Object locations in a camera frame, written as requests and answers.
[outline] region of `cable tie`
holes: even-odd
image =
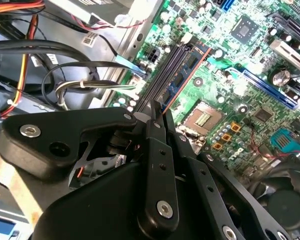
[[[82,89],[86,88],[85,85],[84,85],[84,80],[83,79],[80,81],[80,88],[82,88]]]
[[[18,103],[14,103],[14,101],[13,101],[12,99],[8,99],[8,100],[6,101],[6,103],[7,103],[8,105],[13,106],[13,107],[18,106]]]

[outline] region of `capacitor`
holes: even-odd
[[[200,15],[204,14],[205,12],[206,12],[206,9],[205,9],[204,6],[199,6],[199,7],[198,7],[198,13],[199,13]]]
[[[241,104],[239,107],[238,107],[238,113],[240,114],[246,114],[248,112],[248,106],[245,105],[245,104]]]
[[[230,153],[230,154],[234,154],[234,153],[235,153],[235,150],[234,150],[232,147],[228,147],[226,150],[227,150],[228,153]]]
[[[212,3],[211,2],[206,2],[204,4],[204,9],[206,12],[209,12],[212,9]]]
[[[224,124],[224,127],[225,127],[226,129],[231,129],[231,125],[230,125],[229,122],[226,122],[226,123]]]
[[[225,155],[220,155],[220,159],[222,162],[226,162],[228,160]]]
[[[161,20],[162,20],[164,23],[168,22],[168,21],[169,21],[169,18],[170,18],[169,13],[166,12],[166,11],[163,11],[163,12],[160,14],[160,18],[161,18]]]
[[[125,104],[125,103],[126,103],[126,99],[123,98],[123,97],[120,97],[120,98],[118,99],[118,102],[119,102],[120,104]]]
[[[300,42],[293,41],[290,45],[293,49],[300,50]]]
[[[217,143],[217,140],[215,140],[214,138],[211,138],[210,141],[211,141],[212,144],[216,144]]]
[[[216,96],[216,100],[218,101],[219,104],[223,104],[226,101],[226,98],[222,95]]]
[[[234,80],[234,76],[232,76],[232,74],[229,71],[225,71],[224,76],[227,80],[230,80],[230,81]]]
[[[223,135],[225,135],[222,131],[218,131],[217,134],[222,137]]]
[[[291,73],[284,67],[281,67],[279,69],[275,69],[273,73],[271,73],[270,78],[273,85],[283,87],[290,81]]]
[[[134,101],[134,100],[131,100],[131,101],[129,102],[129,104],[130,104],[131,107],[134,107],[134,106],[137,105],[136,101]]]
[[[171,26],[169,24],[166,24],[162,27],[162,32],[164,34],[169,34],[171,32]]]
[[[167,45],[167,46],[164,46],[163,49],[164,49],[164,52],[165,52],[165,53],[167,53],[167,54],[171,53],[171,48],[170,48],[170,46],[168,46],[168,45]]]
[[[278,32],[277,29],[271,28],[270,31],[269,31],[269,34],[270,34],[271,36],[275,36],[275,35],[277,34],[277,32]]]
[[[244,142],[241,138],[237,138],[237,139],[235,140],[235,142],[236,142],[237,144],[239,144],[240,146],[245,145],[245,142]]]
[[[216,58],[216,59],[219,59],[219,58],[222,58],[224,56],[224,51],[222,51],[222,49],[217,49],[214,51],[214,54],[213,56]]]
[[[283,41],[286,41],[286,42],[290,42],[292,40],[292,36],[290,34],[287,34],[287,33],[284,33],[284,32],[281,33],[280,38]]]

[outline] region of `blue connector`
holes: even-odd
[[[234,2],[235,0],[225,0],[221,5],[221,9],[225,12],[228,12]]]
[[[242,66],[236,66],[236,69],[244,75],[245,79],[247,79],[249,81],[249,83],[253,84],[258,89],[261,89],[265,93],[274,97],[275,99],[277,99],[280,103],[282,103],[289,109],[295,110],[298,108],[298,103],[296,101],[294,101],[293,99],[289,98],[288,96],[282,94],[277,89],[275,89],[273,86],[269,85],[267,82],[265,82],[262,79],[260,79],[259,77],[255,76],[249,70],[245,69]]]

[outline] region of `chipset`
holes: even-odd
[[[243,15],[231,31],[231,35],[240,43],[246,44],[253,37],[258,28],[259,26],[255,24],[254,21]]]
[[[200,101],[186,118],[184,125],[201,135],[206,135],[222,117],[221,112]]]

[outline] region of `pcie slot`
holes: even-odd
[[[270,48],[300,70],[300,54],[282,40],[275,39]]]
[[[135,112],[141,112],[145,109],[149,101],[157,100],[162,95],[190,49],[191,48],[187,45],[174,46],[167,59],[165,59],[164,64],[159,67],[158,73],[146,89],[146,92],[137,102],[134,108]]]
[[[236,69],[244,75],[245,79],[247,79],[249,83],[253,84],[258,89],[263,90],[265,93],[269,94],[270,96],[278,100],[280,103],[285,105],[287,108],[292,110],[298,108],[298,103],[296,101],[292,100],[291,98],[287,97],[283,93],[279,92],[277,89],[275,89],[274,87],[272,87],[271,85],[263,81],[262,79],[255,76],[249,70],[245,69],[242,66],[237,66]]]
[[[173,80],[163,95],[162,112],[166,110],[175,102],[181,91],[190,81],[198,67],[206,60],[211,48],[199,42],[192,50],[185,64],[182,64],[177,72],[174,74]]]
[[[286,31],[294,35],[300,41],[300,24],[291,16],[283,17],[279,13],[269,15],[273,17]]]

